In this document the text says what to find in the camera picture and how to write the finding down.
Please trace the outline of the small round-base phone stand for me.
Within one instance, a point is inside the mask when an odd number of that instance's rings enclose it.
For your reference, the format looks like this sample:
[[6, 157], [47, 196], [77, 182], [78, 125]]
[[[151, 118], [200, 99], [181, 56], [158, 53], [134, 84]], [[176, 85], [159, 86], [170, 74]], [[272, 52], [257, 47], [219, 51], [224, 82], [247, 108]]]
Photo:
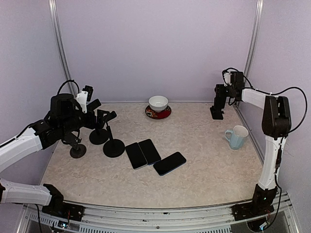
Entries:
[[65, 137], [62, 139], [62, 143], [64, 145], [71, 146], [69, 153], [70, 156], [74, 159], [81, 158], [86, 153], [86, 146], [81, 144], [81, 141], [82, 140], [80, 138], [72, 133], [65, 135]]

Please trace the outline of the black phone white edge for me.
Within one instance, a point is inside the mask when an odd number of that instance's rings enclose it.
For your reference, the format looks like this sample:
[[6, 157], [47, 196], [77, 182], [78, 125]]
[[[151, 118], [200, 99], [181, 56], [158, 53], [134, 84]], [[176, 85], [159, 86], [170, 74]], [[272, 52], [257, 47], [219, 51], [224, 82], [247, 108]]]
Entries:
[[126, 146], [125, 150], [134, 170], [147, 165], [144, 154], [137, 142]]

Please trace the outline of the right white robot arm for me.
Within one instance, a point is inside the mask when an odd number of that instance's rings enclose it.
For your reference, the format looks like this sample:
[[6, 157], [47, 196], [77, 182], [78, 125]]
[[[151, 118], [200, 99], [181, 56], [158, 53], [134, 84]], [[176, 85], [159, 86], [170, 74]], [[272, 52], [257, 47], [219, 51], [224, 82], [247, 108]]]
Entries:
[[270, 207], [279, 190], [277, 179], [283, 148], [291, 129], [291, 114], [287, 97], [265, 94], [252, 87], [245, 87], [243, 72], [234, 68], [222, 71], [223, 84], [215, 87], [216, 96], [210, 111], [213, 119], [223, 119], [227, 99], [249, 103], [263, 110], [261, 128], [265, 135], [263, 170], [256, 184], [248, 210], [258, 216]]

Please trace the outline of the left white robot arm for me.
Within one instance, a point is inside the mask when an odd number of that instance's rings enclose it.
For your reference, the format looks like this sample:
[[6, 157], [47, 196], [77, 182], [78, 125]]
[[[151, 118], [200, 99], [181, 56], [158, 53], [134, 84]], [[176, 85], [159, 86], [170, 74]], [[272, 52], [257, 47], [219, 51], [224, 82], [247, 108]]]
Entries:
[[[76, 97], [68, 93], [53, 96], [51, 108], [44, 119], [29, 124], [20, 134], [1, 144], [1, 171], [59, 140], [71, 146], [69, 153], [72, 158], [83, 157], [86, 146], [74, 132], [81, 128], [96, 129], [99, 123], [95, 109], [100, 106], [98, 99], [90, 101], [87, 91], [80, 91]], [[55, 212], [58, 216], [68, 211], [63, 195], [51, 184], [28, 185], [1, 179], [0, 202], [37, 204], [43, 206], [46, 213]]]

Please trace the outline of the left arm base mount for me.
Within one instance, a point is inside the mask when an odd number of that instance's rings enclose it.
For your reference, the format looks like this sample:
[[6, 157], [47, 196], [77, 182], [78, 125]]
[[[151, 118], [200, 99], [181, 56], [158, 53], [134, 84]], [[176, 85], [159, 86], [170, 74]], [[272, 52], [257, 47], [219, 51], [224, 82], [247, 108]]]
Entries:
[[62, 202], [55, 206], [43, 206], [42, 212], [51, 216], [81, 222], [85, 208], [81, 205]]

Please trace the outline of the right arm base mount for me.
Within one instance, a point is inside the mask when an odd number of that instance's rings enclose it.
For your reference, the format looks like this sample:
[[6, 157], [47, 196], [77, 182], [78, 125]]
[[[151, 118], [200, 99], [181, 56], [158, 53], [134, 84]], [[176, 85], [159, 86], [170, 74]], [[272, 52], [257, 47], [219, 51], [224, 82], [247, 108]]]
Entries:
[[272, 204], [255, 201], [235, 204], [231, 207], [235, 221], [253, 218], [272, 213], [275, 209]]

